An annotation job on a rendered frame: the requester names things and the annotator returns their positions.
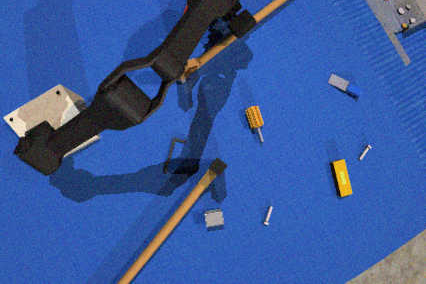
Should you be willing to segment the orange long-handled scraper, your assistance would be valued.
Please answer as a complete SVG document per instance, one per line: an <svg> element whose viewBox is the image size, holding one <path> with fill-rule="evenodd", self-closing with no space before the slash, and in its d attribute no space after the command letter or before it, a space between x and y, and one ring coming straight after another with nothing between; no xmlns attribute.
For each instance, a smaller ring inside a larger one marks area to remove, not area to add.
<svg viewBox="0 0 426 284"><path fill-rule="evenodd" d="M257 20L257 23L265 18L267 15L282 5L287 0L274 0L270 2L265 8L262 8L259 12L257 12L254 18ZM228 36L225 36L218 43L216 43L213 47L211 47L208 51L206 51L199 58L188 60L184 67L185 71L183 75L178 79L182 84L184 84L187 80L190 79L190 74L196 71L199 67L201 67L204 63L206 63L209 59L212 59L219 52L221 52L224 48L226 48L229 44L231 44L237 37L234 36L233 33L230 33Z"/></svg>

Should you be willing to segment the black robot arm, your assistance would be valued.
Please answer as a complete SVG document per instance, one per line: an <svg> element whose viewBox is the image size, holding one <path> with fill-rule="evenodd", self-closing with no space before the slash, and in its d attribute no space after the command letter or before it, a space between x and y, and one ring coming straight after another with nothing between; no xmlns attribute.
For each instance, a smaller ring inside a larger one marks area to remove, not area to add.
<svg viewBox="0 0 426 284"><path fill-rule="evenodd" d="M65 154L103 130L124 131L144 122L159 110L169 86L183 75L185 63L211 22L224 17L239 1L187 0L188 9L159 47L118 66L98 86L91 105L56 131L46 120L29 129L13 153L48 176L57 171ZM163 79L152 100L125 74L148 67Z"/></svg>

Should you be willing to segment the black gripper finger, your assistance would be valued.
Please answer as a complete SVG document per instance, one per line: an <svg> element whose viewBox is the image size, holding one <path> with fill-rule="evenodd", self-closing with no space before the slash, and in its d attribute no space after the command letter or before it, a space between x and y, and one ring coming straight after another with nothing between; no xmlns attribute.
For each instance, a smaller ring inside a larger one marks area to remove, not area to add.
<svg viewBox="0 0 426 284"><path fill-rule="evenodd" d="M240 2L237 2L237 3L239 4L239 8L240 8L238 11L240 11L240 10L241 10L241 8L242 8L242 4L241 4ZM235 12L235 14L236 14L238 11L236 11L236 12ZM229 21L229 20L226 18L226 16L222 17L221 19L222 19L222 21L225 21L225 22Z"/></svg>

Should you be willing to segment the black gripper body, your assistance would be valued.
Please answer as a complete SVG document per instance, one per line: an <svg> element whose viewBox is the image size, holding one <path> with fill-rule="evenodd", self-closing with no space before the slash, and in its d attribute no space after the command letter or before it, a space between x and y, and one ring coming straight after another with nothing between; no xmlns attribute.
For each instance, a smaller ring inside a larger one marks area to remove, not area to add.
<svg viewBox="0 0 426 284"><path fill-rule="evenodd" d="M237 38L243 37L252 27L257 25L257 20L247 9L236 15L235 12L239 9L239 4L235 2L231 10L225 15L230 21L227 27ZM230 18L231 16L234 19Z"/></svg>

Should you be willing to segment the long wooden pole with black end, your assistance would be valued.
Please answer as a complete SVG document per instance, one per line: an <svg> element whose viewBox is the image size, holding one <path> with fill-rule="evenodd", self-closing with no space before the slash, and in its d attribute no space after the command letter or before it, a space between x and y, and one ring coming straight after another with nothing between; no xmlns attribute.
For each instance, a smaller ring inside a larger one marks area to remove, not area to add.
<svg viewBox="0 0 426 284"><path fill-rule="evenodd" d="M153 240L147 245L147 248L141 252L141 255L132 263L132 266L124 273L122 278L117 282L117 284L129 284L129 282L136 276L137 272L139 272L141 267L147 262L148 259L152 256L155 250L158 249L160 244L167 238L167 235L175 228L177 223L181 220L184 214L191 208L199 195L204 191L207 186L212 182L212 180L217 176L221 175L223 171L226 169L228 165L226 165L223 161L221 161L218 157L211 164L209 169L203 175L203 177L199 180L196 186L190 191L190 194L187 198L180 204L171 218L164 224L162 229L155 235Z"/></svg>

